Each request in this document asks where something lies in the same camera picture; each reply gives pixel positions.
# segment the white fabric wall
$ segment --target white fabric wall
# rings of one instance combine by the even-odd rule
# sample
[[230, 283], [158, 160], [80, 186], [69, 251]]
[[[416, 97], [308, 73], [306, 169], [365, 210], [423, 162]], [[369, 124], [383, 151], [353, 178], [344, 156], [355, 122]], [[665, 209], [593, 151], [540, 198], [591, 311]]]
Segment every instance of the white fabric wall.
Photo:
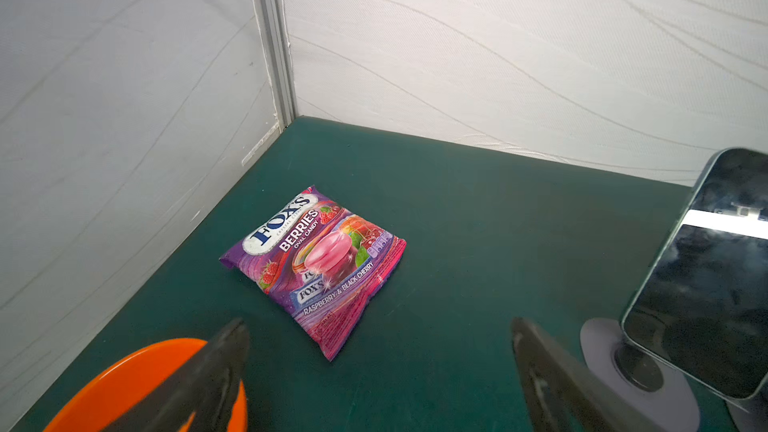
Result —
[[768, 149], [768, 0], [284, 0], [301, 115], [690, 185]]
[[0, 0], [0, 430], [278, 133], [252, 0]]

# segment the smartphone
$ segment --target smartphone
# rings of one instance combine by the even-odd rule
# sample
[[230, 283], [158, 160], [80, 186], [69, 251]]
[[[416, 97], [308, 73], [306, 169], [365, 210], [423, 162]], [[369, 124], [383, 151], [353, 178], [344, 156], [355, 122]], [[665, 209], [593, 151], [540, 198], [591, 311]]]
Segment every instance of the smartphone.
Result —
[[631, 343], [728, 398], [768, 378], [768, 156], [715, 154], [621, 319]]

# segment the candy bag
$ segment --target candy bag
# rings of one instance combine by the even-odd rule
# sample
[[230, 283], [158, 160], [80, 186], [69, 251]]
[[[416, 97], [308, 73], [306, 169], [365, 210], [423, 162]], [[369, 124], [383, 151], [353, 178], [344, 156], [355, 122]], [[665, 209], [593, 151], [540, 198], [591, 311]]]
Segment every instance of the candy bag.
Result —
[[219, 260], [257, 283], [333, 360], [405, 248], [309, 187]]

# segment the orange bowl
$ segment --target orange bowl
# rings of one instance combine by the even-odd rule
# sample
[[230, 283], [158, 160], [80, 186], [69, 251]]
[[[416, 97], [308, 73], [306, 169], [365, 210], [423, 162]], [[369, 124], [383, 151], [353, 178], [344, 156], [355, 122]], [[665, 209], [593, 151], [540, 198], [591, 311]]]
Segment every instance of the orange bowl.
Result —
[[[44, 432], [98, 432], [147, 397], [206, 345], [196, 338], [158, 342], [133, 352], [88, 382], [62, 408]], [[179, 429], [186, 432], [189, 423]], [[228, 432], [245, 432], [247, 412], [245, 388], [232, 407]]]

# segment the green mat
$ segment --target green mat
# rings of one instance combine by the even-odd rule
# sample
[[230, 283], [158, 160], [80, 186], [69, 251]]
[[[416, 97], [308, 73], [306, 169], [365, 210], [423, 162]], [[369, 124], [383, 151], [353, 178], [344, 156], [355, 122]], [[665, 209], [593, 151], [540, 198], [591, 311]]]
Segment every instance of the green mat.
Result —
[[[408, 241], [339, 356], [218, 257], [305, 187]], [[42, 430], [100, 371], [234, 317], [252, 337], [250, 430], [530, 430], [509, 323], [529, 317], [581, 359], [579, 330], [618, 318], [688, 188], [302, 118], [14, 427]], [[694, 384], [701, 430], [733, 430]]]

